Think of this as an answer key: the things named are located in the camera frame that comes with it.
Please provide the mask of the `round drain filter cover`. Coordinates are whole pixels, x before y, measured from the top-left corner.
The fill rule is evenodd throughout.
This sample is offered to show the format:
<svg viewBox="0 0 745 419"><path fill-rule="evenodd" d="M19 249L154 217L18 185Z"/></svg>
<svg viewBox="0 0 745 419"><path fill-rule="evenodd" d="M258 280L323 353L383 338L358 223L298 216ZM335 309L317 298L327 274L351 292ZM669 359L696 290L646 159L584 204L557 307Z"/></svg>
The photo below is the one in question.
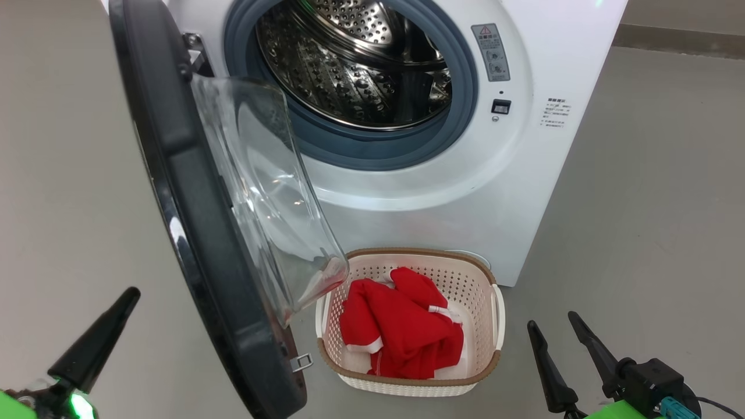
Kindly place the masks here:
<svg viewBox="0 0 745 419"><path fill-rule="evenodd" d="M468 255L471 259L479 260L479 262L484 265L486 268L491 270L491 263L487 258L483 257L481 254L476 254L474 252L471 252L469 250L461 250L461 249L450 249L447 250L447 252L450 252L451 254L460 254L460 255Z"/></svg>

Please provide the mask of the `small printed text label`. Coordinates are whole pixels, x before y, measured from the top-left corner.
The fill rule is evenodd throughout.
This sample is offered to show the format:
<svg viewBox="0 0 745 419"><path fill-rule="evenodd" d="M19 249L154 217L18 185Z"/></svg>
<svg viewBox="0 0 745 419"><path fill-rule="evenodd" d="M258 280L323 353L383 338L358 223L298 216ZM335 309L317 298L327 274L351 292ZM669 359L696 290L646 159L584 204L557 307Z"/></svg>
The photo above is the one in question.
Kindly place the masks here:
<svg viewBox="0 0 745 419"><path fill-rule="evenodd" d="M538 124L541 127L551 129L563 129L567 127L572 119L573 106L564 98L547 98Z"/></svg>

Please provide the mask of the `steel perforated washer drum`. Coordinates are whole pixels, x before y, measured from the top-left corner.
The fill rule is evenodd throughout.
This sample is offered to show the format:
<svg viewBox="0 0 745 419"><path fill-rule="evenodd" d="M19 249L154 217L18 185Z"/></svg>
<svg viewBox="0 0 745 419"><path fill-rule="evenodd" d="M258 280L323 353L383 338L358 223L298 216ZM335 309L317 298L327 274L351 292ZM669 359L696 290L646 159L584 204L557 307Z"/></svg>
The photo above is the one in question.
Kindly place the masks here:
<svg viewBox="0 0 745 419"><path fill-rule="evenodd" d="M395 131L452 102L431 38L377 0L281 0L256 24L274 79L302 106L340 125Z"/></svg>

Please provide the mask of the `white front-load washing machine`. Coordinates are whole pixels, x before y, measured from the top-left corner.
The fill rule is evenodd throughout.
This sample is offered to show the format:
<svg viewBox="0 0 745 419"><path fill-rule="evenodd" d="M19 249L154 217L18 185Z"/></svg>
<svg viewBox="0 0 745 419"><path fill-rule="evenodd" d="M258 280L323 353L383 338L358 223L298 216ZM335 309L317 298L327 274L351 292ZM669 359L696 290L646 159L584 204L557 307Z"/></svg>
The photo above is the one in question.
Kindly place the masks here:
<svg viewBox="0 0 745 419"><path fill-rule="evenodd" d="M203 41L217 74L231 75L222 31L234 0L162 1L182 34ZM341 247L469 250L489 260L498 283L514 286L628 1L435 0L473 55L473 116L452 146L407 169L344 169L303 155ZM471 31L487 23L505 45L508 81L487 79ZM563 129L538 124L550 97L573 106ZM494 99L510 100L510 114L492 114Z"/></svg>

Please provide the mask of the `dark round washer door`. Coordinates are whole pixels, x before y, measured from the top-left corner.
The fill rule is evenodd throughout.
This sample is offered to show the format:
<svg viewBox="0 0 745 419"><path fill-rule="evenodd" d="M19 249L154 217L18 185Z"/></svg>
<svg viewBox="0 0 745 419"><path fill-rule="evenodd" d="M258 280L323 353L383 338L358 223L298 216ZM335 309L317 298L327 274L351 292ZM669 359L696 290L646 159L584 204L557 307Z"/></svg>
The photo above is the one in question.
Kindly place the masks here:
<svg viewBox="0 0 745 419"><path fill-rule="evenodd" d="M338 288L346 255L320 208L285 94L205 77L162 0L108 0L123 88L176 258L255 419L308 400L296 313Z"/></svg>

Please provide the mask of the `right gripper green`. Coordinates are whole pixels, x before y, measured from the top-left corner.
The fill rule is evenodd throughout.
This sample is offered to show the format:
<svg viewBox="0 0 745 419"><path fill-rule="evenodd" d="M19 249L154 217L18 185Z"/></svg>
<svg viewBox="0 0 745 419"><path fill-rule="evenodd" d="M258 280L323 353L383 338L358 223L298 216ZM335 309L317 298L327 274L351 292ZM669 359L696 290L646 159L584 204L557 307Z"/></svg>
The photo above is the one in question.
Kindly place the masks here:
<svg viewBox="0 0 745 419"><path fill-rule="evenodd" d="M567 318L579 342L585 345L593 360L603 384L602 390L604 395L607 398L619 400L591 414L586 414L578 409L576 403L579 398L575 391L567 386L562 375L559 373L556 364L548 352L548 343L540 327L535 321L529 321L527 323L527 332L548 411L554 414L564 414L563 419L645 419L636 409L622 399L622 382L616 374L617 358L601 342L601 339L591 331L577 312L569 312ZM695 396L686 388L686 385L684 385L682 398L684 396ZM666 419L660 416L659 408L655 408L655 411L657 413L654 419Z"/></svg>

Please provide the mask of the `red garment white cuff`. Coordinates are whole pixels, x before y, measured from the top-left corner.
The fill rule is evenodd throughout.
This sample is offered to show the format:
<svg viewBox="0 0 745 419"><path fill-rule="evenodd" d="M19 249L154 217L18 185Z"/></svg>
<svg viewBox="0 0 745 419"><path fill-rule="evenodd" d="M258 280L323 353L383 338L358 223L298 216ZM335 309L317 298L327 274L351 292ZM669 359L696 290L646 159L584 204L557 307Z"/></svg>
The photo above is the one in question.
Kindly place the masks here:
<svg viewBox="0 0 745 419"><path fill-rule="evenodd" d="M370 356L370 375L426 380L460 363L462 322L449 300L427 276L395 268L388 283L370 278L351 282L341 336L350 352Z"/></svg>

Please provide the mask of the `grey warning sticker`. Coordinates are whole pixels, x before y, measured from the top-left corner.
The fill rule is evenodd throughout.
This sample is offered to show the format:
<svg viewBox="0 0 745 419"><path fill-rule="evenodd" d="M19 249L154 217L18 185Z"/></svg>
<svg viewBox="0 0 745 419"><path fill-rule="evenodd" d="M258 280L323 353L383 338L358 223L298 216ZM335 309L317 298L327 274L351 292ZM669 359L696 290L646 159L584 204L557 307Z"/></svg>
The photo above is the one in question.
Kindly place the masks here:
<svg viewBox="0 0 745 419"><path fill-rule="evenodd" d="M510 66L506 58L505 45L496 24L476 24L476 26L471 26L471 31L481 51L489 82L510 80Z"/></svg>

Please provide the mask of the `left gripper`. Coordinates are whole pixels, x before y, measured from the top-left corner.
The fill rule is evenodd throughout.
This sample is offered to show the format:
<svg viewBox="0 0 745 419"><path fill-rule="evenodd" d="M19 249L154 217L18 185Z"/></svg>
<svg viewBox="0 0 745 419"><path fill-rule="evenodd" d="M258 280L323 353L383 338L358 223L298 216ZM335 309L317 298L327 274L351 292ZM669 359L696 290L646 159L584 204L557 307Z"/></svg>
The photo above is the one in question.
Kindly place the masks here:
<svg viewBox="0 0 745 419"><path fill-rule="evenodd" d="M98 419L88 400L141 292L127 288L48 369L52 378L0 388L0 419Z"/></svg>

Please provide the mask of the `cream perforated laundry basket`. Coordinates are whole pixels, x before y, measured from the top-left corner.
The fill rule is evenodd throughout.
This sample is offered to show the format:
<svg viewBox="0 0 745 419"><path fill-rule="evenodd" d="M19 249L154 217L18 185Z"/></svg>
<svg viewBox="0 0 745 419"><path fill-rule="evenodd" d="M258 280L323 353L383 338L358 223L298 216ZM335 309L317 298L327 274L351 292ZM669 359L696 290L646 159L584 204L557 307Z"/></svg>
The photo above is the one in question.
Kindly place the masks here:
<svg viewBox="0 0 745 419"><path fill-rule="evenodd" d="M342 342L339 317L349 291L344 283L317 302L315 331L321 358L347 385L399 397L457 397L492 374L505 341L505 302L494 275L479 260L447 250L405 247L353 250L347 259L348 281L379 279L399 266L431 278L462 318L464 331L460 363L437 372L434 379L374 377L367 373L369 356L348 351Z"/></svg>

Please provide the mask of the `grey rubber door gasket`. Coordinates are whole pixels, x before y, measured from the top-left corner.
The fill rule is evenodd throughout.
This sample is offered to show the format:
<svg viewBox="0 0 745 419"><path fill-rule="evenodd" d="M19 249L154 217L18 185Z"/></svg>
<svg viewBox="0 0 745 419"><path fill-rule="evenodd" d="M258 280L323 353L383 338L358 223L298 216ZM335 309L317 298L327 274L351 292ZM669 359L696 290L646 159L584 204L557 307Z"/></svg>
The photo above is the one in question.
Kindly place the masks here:
<svg viewBox="0 0 745 419"><path fill-rule="evenodd" d="M476 108L476 64L466 39L435 0L377 0L423 29L444 56L452 82L452 102L439 116L395 131L347 127L318 116L296 101L272 76L258 45L256 24L281 0L234 0L222 31L227 72L274 83L287 96L292 125L306 157L359 171L394 171L433 159L452 146Z"/></svg>

